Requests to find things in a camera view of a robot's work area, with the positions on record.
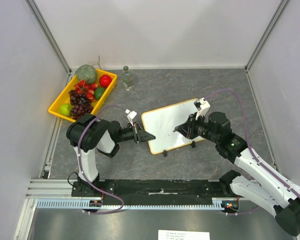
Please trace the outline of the wood framed whiteboard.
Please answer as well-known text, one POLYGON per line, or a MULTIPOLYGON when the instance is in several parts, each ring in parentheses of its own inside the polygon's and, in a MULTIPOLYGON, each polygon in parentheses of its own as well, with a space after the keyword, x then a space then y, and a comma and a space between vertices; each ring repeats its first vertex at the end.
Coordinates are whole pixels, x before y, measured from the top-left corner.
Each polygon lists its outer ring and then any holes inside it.
POLYGON ((194 102, 195 99, 193 98, 144 112, 141 115, 144 130, 156 137, 155 140, 148 142, 150 152, 153 155, 203 140, 203 138, 199 136, 193 140, 187 139, 178 132, 168 136, 176 126, 183 124, 190 114, 197 111, 194 102))

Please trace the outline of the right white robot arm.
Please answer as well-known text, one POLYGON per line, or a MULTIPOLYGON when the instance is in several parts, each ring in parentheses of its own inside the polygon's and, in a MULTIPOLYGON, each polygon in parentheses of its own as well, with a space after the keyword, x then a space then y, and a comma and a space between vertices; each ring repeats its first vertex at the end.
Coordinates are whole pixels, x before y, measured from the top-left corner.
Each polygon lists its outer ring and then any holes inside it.
POLYGON ((219 184, 225 197, 233 194, 244 197, 270 213, 277 224, 289 235, 300 234, 300 186, 293 183, 264 161, 248 143, 231 128, 223 112, 213 112, 207 119, 190 114, 186 122, 174 131, 187 139, 202 137, 215 144, 223 158, 247 172, 257 183, 230 171, 219 184))

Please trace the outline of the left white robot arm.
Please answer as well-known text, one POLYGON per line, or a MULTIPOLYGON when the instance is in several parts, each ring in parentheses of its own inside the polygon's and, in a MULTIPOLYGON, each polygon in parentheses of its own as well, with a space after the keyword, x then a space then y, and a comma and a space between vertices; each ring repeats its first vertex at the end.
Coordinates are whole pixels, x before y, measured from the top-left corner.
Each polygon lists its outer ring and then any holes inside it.
POLYGON ((113 158, 120 149, 119 143, 134 141, 139 144, 156 139, 155 135, 142 129, 138 122, 121 127, 118 121, 99 119, 90 113, 68 127, 66 138, 76 153, 79 167, 77 182, 89 197, 96 196, 100 191, 95 151, 113 158))

